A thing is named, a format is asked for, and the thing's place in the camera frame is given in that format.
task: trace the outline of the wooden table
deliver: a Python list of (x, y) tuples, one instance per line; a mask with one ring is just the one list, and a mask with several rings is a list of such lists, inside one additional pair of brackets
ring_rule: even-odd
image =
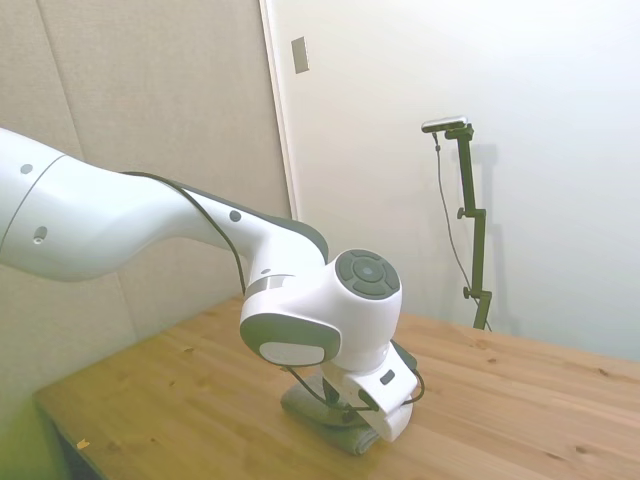
[(404, 315), (395, 338), (428, 391), (396, 442), (351, 457), (281, 410), (295, 380), (245, 347), (240, 308), (224, 303), (37, 400), (108, 479), (640, 479), (640, 364)]

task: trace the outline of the cloth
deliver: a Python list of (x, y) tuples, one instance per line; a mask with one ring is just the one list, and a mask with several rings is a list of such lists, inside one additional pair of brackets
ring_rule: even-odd
[[(324, 398), (322, 376), (314, 375), (305, 382)], [(299, 383), (291, 387), (280, 401), (282, 408), (295, 415), (331, 445), (351, 455), (362, 455), (380, 438), (364, 419), (352, 412), (332, 409), (313, 398)], [(339, 400), (337, 406), (347, 404)]]

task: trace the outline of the black cable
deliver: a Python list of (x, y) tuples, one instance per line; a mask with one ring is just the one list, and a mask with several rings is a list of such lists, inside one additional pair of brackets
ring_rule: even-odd
[[(458, 250), (456, 249), (455, 243), (453, 243), (453, 234), (451, 233), (451, 221), (449, 220), (449, 209), (447, 208), (447, 202), (444, 199), (444, 190), (442, 188), (442, 174), (441, 174), (441, 166), (440, 166), (440, 143), (438, 142), (438, 134), (436, 132), (432, 133), (433, 139), (436, 142), (436, 155), (438, 156), (438, 188), (440, 189), (440, 198), (442, 199), (442, 206), (444, 208), (444, 218), (447, 220), (447, 232), (449, 233), (449, 243), (451, 244), (451, 249), (453, 250), (453, 255), (456, 257), (456, 263), (458, 267), (460, 267), (460, 271), (462, 272), (462, 276), (464, 277), (464, 281), (467, 284), (467, 288), (471, 291), (471, 283), (469, 282), (469, 277), (467, 276), (467, 272), (465, 272), (464, 267), (462, 266), (462, 262), (460, 261), (460, 257), (458, 256)], [(476, 306), (479, 306), (479, 302), (477, 299), (471, 297), (471, 299), (476, 303)], [(491, 328), (491, 324), (489, 320), (486, 320), (487, 328), (490, 332), (493, 332)]]
[(213, 226), (213, 228), (216, 229), (216, 231), (220, 234), (220, 236), (224, 239), (224, 241), (227, 242), (227, 245), (229, 245), (229, 250), (231, 250), (231, 253), (233, 253), (233, 256), (236, 259), (236, 266), (238, 267), (238, 275), (240, 277), (240, 287), (242, 288), (242, 293), (243, 294), (245, 293), (246, 286), (244, 283), (244, 273), (242, 272), (242, 263), (240, 263), (240, 255), (238, 254), (238, 250), (236, 250), (235, 245), (233, 244), (231, 239), (227, 236), (227, 234), (224, 233), (224, 230), (220, 228), (220, 225), (218, 225), (217, 222), (213, 218), (211, 218), (211, 215), (209, 215), (209, 213), (204, 209), (204, 207), (200, 205), (196, 201), (196, 199), (189, 194), (189, 192), (187, 192), (184, 188), (172, 182), (171, 180), (161, 177), (159, 175), (154, 175), (153, 173), (146, 173), (146, 172), (121, 172), (121, 173), (123, 173), (124, 175), (131, 175), (133, 177), (151, 178), (152, 180), (155, 180), (160, 183), (164, 183), (165, 185), (173, 188), (180, 195), (186, 198), (191, 203), (191, 205), (193, 205), (202, 214), (202, 216), (209, 221), (209, 223)]
[[(320, 403), (322, 403), (327, 408), (331, 408), (333, 410), (342, 410), (342, 411), (347, 411), (347, 412), (369, 412), (369, 411), (373, 411), (373, 408), (371, 408), (371, 407), (352, 407), (351, 405), (347, 405), (347, 406), (332, 405), (329, 402), (327, 402), (324, 398), (322, 398), (320, 395), (318, 395), (316, 392), (314, 392), (313, 389), (307, 384), (307, 382), (305, 382), (302, 379), (302, 377), (300, 375), (298, 375), (298, 373), (293, 368), (285, 367), (285, 369), (291, 375), (293, 375), (296, 380), (298, 380), (298, 383), (300, 383), (300, 385), (302, 385), (304, 387), (304, 389), (307, 392), (309, 392), (313, 398), (318, 400)], [(418, 372), (418, 370), (411, 370), (411, 372), (413, 372), (413, 374), (418, 378), (418, 381), (420, 382), (420, 393), (416, 397), (412, 398), (411, 400), (407, 400), (407, 401), (403, 402), (402, 405), (409, 405), (410, 403), (417, 402), (418, 400), (420, 400), (424, 396), (424, 391), (426, 389), (425, 386), (424, 386), (424, 380), (422, 379), (422, 375), (420, 375), (420, 372)]]

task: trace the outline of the wall switch plate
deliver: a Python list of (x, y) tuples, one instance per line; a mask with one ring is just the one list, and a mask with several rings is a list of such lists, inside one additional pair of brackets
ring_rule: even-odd
[(291, 42), (291, 51), (293, 52), (293, 64), (296, 73), (302, 73), (309, 70), (309, 57), (307, 56), (307, 43), (304, 37), (296, 38)]

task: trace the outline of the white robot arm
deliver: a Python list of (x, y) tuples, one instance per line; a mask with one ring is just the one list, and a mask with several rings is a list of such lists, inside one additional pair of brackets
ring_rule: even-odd
[(0, 263), (80, 281), (169, 237), (221, 248), (229, 241), (249, 263), (240, 319), (247, 346), (276, 365), (320, 365), (340, 396), (394, 440), (417, 380), (391, 341), (402, 299), (391, 264), (365, 250), (327, 263), (327, 244), (308, 225), (167, 182), (93, 167), (0, 129)]

